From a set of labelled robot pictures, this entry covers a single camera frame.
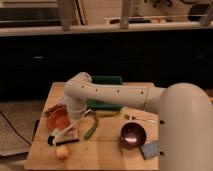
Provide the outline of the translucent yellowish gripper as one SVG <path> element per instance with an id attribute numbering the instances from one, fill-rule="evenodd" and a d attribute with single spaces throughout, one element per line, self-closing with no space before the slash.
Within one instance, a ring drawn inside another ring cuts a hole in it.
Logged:
<path id="1" fill-rule="evenodd" d="M 69 119 L 74 128 L 76 128 L 79 122 L 91 112 L 91 109 L 86 110 L 71 110 L 69 112 Z"/>

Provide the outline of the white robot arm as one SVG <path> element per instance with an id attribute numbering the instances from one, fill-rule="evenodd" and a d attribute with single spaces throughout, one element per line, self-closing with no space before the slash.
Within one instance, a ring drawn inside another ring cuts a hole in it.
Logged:
<path id="1" fill-rule="evenodd" d="M 64 91 L 72 120 L 82 117 L 88 99 L 157 114 L 160 171 L 213 171 L 213 104 L 200 87 L 94 84 L 81 72 L 65 83 Z"/>

